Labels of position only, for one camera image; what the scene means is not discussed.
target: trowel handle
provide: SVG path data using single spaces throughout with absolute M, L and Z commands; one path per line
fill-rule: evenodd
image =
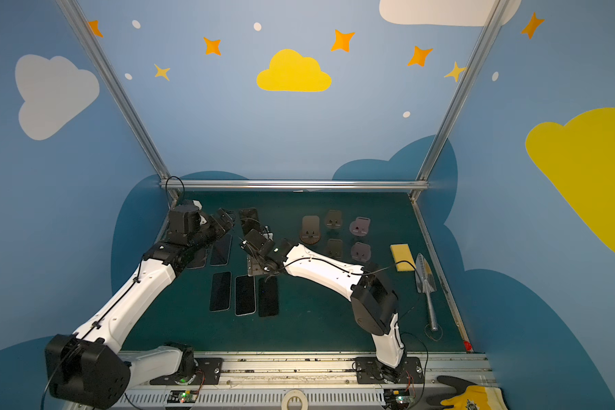
M 432 332 L 437 332 L 439 328 L 437 326 L 437 318 L 435 317 L 433 301 L 430 299 L 430 291 L 426 292 L 426 303 L 428 303 L 428 319 L 430 320 L 430 329 Z

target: white cloud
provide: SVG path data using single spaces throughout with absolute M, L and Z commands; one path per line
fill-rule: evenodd
M 515 15 L 521 0 L 509 0 L 501 24 Z M 484 26 L 494 0 L 380 0 L 380 15 L 394 24 Z
M 33 140 L 44 140 L 98 98 L 96 76 L 66 58 L 28 54 L 16 63 L 16 86 L 25 100 L 18 121 Z

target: robotic arm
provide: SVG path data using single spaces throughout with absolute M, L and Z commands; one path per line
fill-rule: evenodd
M 292 276 L 317 282 L 349 300 L 356 323 L 374 339 L 380 373 L 388 380 L 401 373 L 397 369 L 404 354 L 398 325 L 399 298 L 383 272 L 367 272 L 360 265 L 325 257 L 287 240 L 276 246 L 257 230 L 246 234 L 241 247 L 269 274 L 284 269 Z
M 46 346 L 53 397 L 106 409 L 128 387 L 167 374 L 195 374 L 189 346 L 169 344 L 117 355 L 157 295 L 180 275 L 198 250 L 219 240 L 234 226 L 234 217 L 223 209 L 207 215 L 200 203 L 189 201 L 170 210 L 168 222 L 166 239 L 143 255 L 130 279 L 107 304 L 72 335 L 58 334 Z

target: yellow cloud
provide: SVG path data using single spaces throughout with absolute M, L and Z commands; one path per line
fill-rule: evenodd
M 615 108 L 582 113 L 566 125 L 542 123 L 526 149 L 579 217 L 615 252 Z
M 324 91 L 331 82 L 314 58 L 288 49 L 276 53 L 269 70 L 258 74 L 258 86 L 267 91 Z

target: metal trowel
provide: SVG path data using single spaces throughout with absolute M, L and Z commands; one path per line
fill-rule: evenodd
M 433 301 L 430 297 L 431 292 L 435 292 L 435 290 L 437 290 L 435 287 L 435 277 L 433 276 L 433 271 L 422 254 L 417 255 L 417 259 L 414 261 L 414 266 L 417 268 L 414 272 L 414 280 L 417 283 L 417 291 L 419 293 L 426 293 L 430 329 L 433 332 L 437 332 L 439 327 L 437 326 L 437 318 L 435 317 Z

